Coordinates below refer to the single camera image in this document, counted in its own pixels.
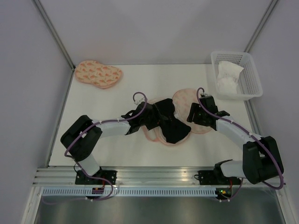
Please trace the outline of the floral mesh laundry bag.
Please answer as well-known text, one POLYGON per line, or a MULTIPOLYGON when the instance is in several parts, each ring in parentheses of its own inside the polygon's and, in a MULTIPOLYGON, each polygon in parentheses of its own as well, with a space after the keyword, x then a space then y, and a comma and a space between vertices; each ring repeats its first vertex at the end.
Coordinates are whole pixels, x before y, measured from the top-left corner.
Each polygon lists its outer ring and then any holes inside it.
POLYGON ((194 123, 188 123, 186 121, 187 117, 189 115, 192 103, 198 103, 195 89, 186 88, 186 89, 178 90, 173 95, 172 100, 173 100, 173 103, 175 106, 175 117, 177 119, 179 119, 180 121, 184 122, 185 124, 187 124, 188 126, 190 126, 191 132, 186 137, 184 137, 182 140, 180 140, 179 142, 172 144, 172 143, 166 142, 166 138, 162 135, 162 130, 160 127, 156 127, 152 130, 148 130, 145 126, 143 126, 142 130, 143 130, 143 133, 144 133, 145 137, 147 138, 147 140, 149 140, 151 142, 160 142, 167 146, 175 146, 175 145, 179 145, 179 144, 185 142, 191 133, 206 134, 212 130, 210 127, 200 126, 200 125, 197 125, 194 123))

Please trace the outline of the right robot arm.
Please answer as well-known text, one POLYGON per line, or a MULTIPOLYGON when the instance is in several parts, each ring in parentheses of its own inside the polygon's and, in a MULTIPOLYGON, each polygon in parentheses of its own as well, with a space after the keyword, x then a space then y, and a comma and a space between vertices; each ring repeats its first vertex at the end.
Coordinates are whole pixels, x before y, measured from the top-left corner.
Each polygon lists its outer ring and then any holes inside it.
POLYGON ((226 111, 219 111, 212 96, 202 95, 192 103, 187 122, 207 126, 223 134, 242 151, 240 161, 226 160, 215 164, 214 181, 225 184, 230 177, 244 178, 252 184, 266 183, 279 177, 281 189, 284 184, 284 167, 276 140, 255 134, 239 125, 226 111))

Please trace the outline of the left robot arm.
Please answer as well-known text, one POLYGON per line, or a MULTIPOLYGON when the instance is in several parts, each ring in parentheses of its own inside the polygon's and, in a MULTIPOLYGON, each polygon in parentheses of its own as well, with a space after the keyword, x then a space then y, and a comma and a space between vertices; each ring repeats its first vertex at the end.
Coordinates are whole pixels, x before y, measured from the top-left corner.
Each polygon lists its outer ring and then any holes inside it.
POLYGON ((96 121, 87 115, 80 116, 62 135, 60 142, 66 148, 65 156, 72 158, 86 173, 90 184, 101 182, 100 165, 92 155, 101 138, 129 135, 145 126, 153 129, 159 125, 159 116, 153 105, 142 102, 136 109, 117 119, 96 121))

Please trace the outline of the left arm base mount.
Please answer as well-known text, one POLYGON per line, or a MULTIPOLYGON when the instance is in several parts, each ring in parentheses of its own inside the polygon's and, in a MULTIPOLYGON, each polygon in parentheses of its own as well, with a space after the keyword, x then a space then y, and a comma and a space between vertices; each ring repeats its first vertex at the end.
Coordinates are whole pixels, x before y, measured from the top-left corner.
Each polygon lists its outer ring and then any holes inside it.
POLYGON ((109 182, 115 185, 117 171, 115 170, 99 170, 93 176, 87 176, 82 170, 76 171, 75 184, 95 187, 92 188, 92 195, 103 194, 105 187, 110 187, 109 182))

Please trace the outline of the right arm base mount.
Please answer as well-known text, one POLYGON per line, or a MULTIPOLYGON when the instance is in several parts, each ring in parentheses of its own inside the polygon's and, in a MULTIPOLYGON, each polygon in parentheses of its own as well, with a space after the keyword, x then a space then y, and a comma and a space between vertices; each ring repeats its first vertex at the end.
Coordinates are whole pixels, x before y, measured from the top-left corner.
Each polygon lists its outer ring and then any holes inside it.
POLYGON ((239 178, 216 176, 212 170, 200 170, 194 175, 194 178, 199 181, 200 186, 231 186, 241 184, 241 179, 239 178))

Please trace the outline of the black bra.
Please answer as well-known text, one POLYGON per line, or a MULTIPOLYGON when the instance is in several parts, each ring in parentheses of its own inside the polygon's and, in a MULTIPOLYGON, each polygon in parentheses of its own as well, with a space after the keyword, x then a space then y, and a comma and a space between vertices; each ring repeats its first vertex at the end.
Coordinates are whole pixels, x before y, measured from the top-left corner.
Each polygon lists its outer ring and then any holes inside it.
POLYGON ((176 144, 191 132, 191 127, 175 117, 175 106, 172 99, 154 103, 159 126, 166 142, 176 144))

